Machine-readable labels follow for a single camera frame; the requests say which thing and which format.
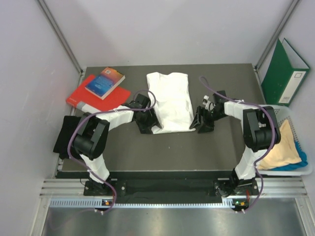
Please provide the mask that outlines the white flower print t-shirt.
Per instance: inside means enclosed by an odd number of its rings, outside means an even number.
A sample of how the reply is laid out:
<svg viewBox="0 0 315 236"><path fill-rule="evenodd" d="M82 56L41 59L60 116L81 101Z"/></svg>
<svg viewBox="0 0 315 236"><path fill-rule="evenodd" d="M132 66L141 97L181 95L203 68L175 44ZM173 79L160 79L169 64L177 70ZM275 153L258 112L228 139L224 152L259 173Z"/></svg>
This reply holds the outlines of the white flower print t-shirt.
<svg viewBox="0 0 315 236"><path fill-rule="evenodd" d="M154 111L160 127L154 126L154 134L192 132L193 109L189 95L188 75L172 72L147 74L149 98L156 102Z"/></svg>

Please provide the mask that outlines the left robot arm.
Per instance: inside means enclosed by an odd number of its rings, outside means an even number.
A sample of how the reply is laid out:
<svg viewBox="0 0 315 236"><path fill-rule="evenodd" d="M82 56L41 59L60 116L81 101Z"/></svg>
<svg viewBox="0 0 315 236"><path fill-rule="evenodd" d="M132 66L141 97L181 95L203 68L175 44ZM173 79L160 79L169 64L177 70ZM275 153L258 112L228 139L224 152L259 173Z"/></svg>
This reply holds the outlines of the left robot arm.
<svg viewBox="0 0 315 236"><path fill-rule="evenodd" d="M157 102L151 92L149 97L136 93L136 98L109 111L84 113L79 124L70 137L67 152L71 159L71 148L80 155L89 173L89 180L85 184L86 195L102 196L110 192L116 196L116 190L111 184L110 172L106 167L103 152L109 131L120 125L135 122L141 134L153 134L152 128L161 124L154 111Z"/></svg>

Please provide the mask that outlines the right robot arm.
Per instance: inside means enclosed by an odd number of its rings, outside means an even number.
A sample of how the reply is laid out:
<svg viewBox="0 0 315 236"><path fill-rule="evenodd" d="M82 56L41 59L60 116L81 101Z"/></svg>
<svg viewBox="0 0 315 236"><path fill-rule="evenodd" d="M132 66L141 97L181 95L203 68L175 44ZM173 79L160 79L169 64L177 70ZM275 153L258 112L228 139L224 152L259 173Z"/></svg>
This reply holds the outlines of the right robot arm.
<svg viewBox="0 0 315 236"><path fill-rule="evenodd" d="M227 98L224 90L213 94L214 101L204 96L203 104L197 107L190 129L198 128L198 133L214 131L215 121L227 116L241 123L245 150L229 179L215 182L216 193L222 197L240 195L253 186L256 166L266 154L281 140L275 111L271 106L259 106L242 100Z"/></svg>

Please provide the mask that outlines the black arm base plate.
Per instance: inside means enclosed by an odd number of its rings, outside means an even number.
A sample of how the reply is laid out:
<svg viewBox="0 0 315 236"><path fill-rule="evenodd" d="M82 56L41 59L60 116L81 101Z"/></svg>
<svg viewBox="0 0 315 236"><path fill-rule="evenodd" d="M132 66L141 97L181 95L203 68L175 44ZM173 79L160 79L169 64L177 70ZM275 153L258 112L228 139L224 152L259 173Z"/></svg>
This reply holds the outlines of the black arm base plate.
<svg viewBox="0 0 315 236"><path fill-rule="evenodd" d="M166 178L166 179L110 179L108 183L88 180L85 183L85 196L105 196L112 193L111 185L119 198L153 195L161 198L170 194L195 194L202 197L228 197L231 195L257 194L256 182L232 189L228 180Z"/></svg>

